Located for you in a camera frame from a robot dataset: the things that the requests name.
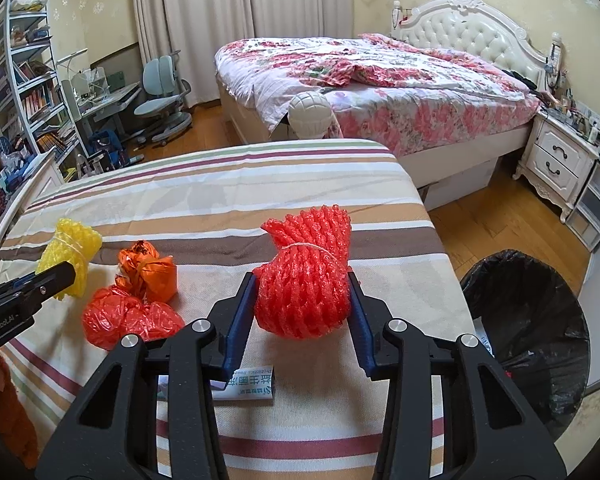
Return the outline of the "red foam fruit net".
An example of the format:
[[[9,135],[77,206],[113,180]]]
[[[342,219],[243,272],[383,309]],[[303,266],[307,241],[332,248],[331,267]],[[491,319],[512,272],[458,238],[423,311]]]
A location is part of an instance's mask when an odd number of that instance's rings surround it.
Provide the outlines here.
[[[268,219],[261,229],[276,254],[253,270],[260,328],[297,340],[321,338],[339,328],[351,312],[348,212],[321,206]]]

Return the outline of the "teal white sachet pack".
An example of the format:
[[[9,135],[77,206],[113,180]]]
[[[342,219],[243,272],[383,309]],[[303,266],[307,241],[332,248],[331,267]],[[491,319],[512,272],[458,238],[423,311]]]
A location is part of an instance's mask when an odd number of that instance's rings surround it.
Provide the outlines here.
[[[210,382],[212,399],[219,402],[271,401],[274,399],[272,366],[238,368],[228,382]]]

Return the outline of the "yellow foam fruit net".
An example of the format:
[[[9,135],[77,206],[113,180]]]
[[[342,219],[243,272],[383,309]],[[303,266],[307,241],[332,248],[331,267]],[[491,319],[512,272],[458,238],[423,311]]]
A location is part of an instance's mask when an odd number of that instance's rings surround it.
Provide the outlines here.
[[[102,236],[99,232],[79,221],[60,218],[52,240],[38,260],[35,273],[40,274],[58,263],[71,263],[76,271],[76,279],[70,287],[55,295],[55,298],[81,298],[86,289],[88,266],[101,247]]]

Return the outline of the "orange plastic bag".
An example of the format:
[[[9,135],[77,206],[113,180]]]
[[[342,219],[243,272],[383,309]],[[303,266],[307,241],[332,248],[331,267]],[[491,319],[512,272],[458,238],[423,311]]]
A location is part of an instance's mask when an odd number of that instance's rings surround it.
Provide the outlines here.
[[[162,256],[151,242],[139,240],[118,252],[116,285],[148,302],[167,304],[178,293],[178,269],[171,256]]]

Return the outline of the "red plastic bag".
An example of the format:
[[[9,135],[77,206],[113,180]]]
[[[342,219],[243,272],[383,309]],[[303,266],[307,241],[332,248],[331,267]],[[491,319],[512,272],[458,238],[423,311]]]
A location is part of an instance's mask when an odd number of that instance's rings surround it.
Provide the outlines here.
[[[184,326],[183,319],[161,301],[143,302],[116,285],[97,289],[81,316],[84,336],[110,351],[125,336],[142,341],[168,338]]]

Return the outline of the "black lined trash bin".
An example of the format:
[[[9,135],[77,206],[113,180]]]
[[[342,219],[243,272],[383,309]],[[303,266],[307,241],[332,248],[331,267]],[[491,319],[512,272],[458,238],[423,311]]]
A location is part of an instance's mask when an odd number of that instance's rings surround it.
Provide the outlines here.
[[[486,348],[558,439],[580,408],[591,367],[577,296],[554,268],[513,249],[478,261],[460,288]]]

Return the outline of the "striped bed sheet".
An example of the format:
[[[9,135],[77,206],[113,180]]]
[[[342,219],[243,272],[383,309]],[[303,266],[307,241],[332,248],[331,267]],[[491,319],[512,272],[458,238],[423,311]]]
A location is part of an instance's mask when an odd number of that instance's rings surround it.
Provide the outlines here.
[[[102,236],[89,290],[112,284],[120,250],[147,240],[173,258],[173,307],[189,322],[274,257],[265,221],[330,205],[350,216],[350,266],[368,296],[427,335],[452,340],[472,331],[460,283],[411,177],[372,141],[222,148],[64,185],[33,202],[6,235],[0,284],[33,271],[56,222],[69,218]],[[372,476],[388,386],[365,376],[346,328],[296,341],[253,327],[242,362],[271,367],[274,393],[215,408],[232,478]]]

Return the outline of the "white round bedpost knob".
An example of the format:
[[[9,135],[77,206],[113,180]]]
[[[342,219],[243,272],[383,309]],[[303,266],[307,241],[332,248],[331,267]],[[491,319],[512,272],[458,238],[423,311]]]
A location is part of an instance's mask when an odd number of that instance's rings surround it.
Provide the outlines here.
[[[332,125],[332,108],[320,92],[301,92],[290,101],[287,118],[299,139],[321,139]]]

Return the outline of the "white bookshelf with books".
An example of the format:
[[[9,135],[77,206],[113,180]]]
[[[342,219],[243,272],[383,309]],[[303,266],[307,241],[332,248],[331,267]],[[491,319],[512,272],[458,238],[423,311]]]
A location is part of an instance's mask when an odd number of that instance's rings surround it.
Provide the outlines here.
[[[47,3],[0,5],[0,147],[24,158],[52,154],[69,182],[84,144],[61,85]]]

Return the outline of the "pink floral quilt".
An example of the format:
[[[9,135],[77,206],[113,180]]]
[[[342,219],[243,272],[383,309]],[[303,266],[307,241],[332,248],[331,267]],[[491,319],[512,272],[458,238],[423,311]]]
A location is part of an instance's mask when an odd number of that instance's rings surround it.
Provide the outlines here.
[[[478,56],[381,34],[242,39],[214,62],[224,94],[259,119],[252,142],[272,139],[307,91],[328,99],[328,136],[373,140],[398,157],[516,129],[540,106],[526,84]]]

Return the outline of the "white study desk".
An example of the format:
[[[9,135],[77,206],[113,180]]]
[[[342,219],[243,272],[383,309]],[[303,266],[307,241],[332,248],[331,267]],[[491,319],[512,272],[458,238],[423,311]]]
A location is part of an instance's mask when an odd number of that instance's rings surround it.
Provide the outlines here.
[[[121,114],[130,107],[135,99],[140,96],[140,92],[143,91],[140,82],[127,84],[99,100],[87,100],[84,105],[80,105],[76,100],[74,88],[68,79],[63,79],[60,83],[70,118],[76,125],[76,130],[78,130],[87,155],[92,154],[91,138],[99,131],[113,131],[120,142],[128,138]]]

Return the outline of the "white bed with headboard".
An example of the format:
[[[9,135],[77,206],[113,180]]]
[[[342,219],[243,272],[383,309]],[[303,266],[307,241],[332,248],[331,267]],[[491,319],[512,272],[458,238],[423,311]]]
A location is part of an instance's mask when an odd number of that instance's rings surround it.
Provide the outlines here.
[[[485,188],[526,144],[552,67],[482,0],[395,6],[388,34],[236,40],[214,62],[223,112],[244,142],[377,142],[428,209]]]

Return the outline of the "grey blue desk chair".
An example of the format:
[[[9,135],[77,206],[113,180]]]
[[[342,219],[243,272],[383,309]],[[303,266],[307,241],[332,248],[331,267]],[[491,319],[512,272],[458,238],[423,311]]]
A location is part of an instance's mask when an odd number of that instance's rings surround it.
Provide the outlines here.
[[[153,58],[144,66],[142,87],[148,100],[134,110],[134,115],[154,122],[137,133],[140,145],[166,146],[193,123],[192,115],[184,110],[185,98],[192,87],[178,74],[179,58],[180,50],[175,50]]]

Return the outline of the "clear plastic drawer unit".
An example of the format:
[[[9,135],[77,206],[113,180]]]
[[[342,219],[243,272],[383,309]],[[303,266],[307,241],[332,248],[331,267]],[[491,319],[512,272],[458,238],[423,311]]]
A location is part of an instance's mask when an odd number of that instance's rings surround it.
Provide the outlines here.
[[[600,244],[600,162],[593,170],[567,218],[567,226],[589,252]]]

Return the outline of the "beige curtains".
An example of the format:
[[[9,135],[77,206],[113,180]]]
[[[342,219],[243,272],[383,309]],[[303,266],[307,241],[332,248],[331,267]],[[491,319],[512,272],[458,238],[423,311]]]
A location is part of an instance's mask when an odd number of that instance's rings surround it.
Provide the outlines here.
[[[188,107],[219,99],[214,56],[252,37],[348,38],[353,0],[133,0],[144,62],[175,52]]]

